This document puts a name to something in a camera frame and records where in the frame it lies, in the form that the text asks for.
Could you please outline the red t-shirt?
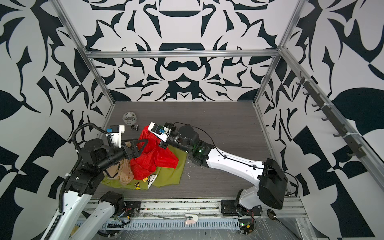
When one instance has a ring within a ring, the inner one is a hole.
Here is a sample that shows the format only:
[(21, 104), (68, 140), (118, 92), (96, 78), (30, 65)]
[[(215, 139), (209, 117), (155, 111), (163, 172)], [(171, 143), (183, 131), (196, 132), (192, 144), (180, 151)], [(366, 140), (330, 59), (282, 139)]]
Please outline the red t-shirt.
[(168, 148), (159, 146), (161, 140), (149, 131), (149, 126), (142, 130), (139, 140), (148, 140), (148, 143), (145, 147), (143, 143), (138, 144), (142, 153), (138, 158), (130, 160), (135, 180), (149, 177), (157, 167), (176, 169), (179, 159)]

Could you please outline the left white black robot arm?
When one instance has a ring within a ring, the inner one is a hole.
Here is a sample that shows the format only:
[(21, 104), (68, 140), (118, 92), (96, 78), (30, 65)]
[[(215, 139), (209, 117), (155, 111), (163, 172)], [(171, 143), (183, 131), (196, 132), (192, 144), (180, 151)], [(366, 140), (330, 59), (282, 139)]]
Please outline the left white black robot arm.
[(75, 231), (74, 227), (99, 184), (104, 171), (121, 160), (138, 158), (148, 140), (131, 140), (127, 146), (105, 145), (101, 139), (93, 139), (80, 149), (79, 158), (67, 175), (59, 194), (59, 207), (42, 236), (43, 240), (91, 240), (107, 220), (123, 213), (124, 196), (107, 192), (98, 201), (93, 213)]

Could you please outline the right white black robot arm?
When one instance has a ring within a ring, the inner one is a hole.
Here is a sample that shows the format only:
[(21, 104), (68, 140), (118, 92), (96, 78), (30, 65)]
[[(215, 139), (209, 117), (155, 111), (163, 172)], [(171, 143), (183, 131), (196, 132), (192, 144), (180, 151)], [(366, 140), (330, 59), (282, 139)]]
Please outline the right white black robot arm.
[(214, 143), (201, 140), (197, 128), (191, 125), (182, 124), (178, 128), (171, 123), (165, 126), (151, 123), (149, 130), (160, 139), (162, 148), (177, 148), (198, 166), (222, 170), (252, 184), (239, 190), (234, 201), (222, 201), (222, 215), (260, 216), (262, 205), (275, 210), (283, 208), (288, 178), (275, 160), (249, 160), (226, 153)]

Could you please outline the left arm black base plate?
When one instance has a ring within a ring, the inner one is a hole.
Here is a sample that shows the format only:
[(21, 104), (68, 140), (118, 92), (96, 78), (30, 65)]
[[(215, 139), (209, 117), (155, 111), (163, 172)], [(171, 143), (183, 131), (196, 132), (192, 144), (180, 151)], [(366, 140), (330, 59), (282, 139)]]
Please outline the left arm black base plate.
[(141, 201), (124, 201), (122, 211), (119, 213), (118, 217), (128, 218), (140, 213), (141, 210)]

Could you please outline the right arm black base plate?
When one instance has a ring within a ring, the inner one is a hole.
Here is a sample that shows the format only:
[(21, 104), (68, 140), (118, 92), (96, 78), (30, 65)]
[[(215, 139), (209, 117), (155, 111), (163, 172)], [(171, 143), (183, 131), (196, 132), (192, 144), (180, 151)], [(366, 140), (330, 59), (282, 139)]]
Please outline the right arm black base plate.
[(241, 206), (236, 200), (221, 200), (221, 214), (225, 217), (231, 216), (261, 216), (262, 215), (261, 205), (255, 206), (251, 210)]

